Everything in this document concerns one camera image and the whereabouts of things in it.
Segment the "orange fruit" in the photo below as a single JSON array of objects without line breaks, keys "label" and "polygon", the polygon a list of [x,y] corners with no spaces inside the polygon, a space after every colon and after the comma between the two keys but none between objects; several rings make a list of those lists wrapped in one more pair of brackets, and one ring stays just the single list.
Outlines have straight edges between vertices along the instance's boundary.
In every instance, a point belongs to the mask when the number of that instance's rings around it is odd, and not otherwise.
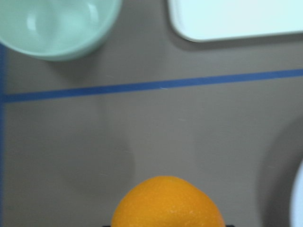
[{"label": "orange fruit", "polygon": [[118,204],[113,227],[223,227],[207,194],[174,176],[157,176],[130,190]]}]

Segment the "white round plate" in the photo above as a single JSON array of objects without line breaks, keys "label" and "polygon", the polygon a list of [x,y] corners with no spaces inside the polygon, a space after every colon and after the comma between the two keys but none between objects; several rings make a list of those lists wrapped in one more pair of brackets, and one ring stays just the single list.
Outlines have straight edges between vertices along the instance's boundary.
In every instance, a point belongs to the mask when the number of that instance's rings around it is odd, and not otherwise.
[{"label": "white round plate", "polygon": [[303,227],[303,161],[296,172],[291,192],[289,222],[291,227]]}]

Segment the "cream bear tray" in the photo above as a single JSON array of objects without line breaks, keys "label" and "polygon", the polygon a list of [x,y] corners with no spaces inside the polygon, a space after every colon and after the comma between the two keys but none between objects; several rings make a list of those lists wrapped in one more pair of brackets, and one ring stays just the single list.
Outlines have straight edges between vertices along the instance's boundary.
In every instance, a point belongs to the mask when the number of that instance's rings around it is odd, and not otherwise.
[{"label": "cream bear tray", "polygon": [[303,31],[301,0],[169,0],[167,5],[174,31],[196,43]]}]

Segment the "mint green bowl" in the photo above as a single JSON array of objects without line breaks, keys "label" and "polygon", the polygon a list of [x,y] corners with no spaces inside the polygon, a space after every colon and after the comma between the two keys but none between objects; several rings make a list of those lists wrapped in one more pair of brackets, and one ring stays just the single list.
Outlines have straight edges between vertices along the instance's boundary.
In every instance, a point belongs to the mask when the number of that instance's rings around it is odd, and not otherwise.
[{"label": "mint green bowl", "polygon": [[107,40],[122,4],[121,0],[2,0],[0,43],[36,59],[77,59]]}]

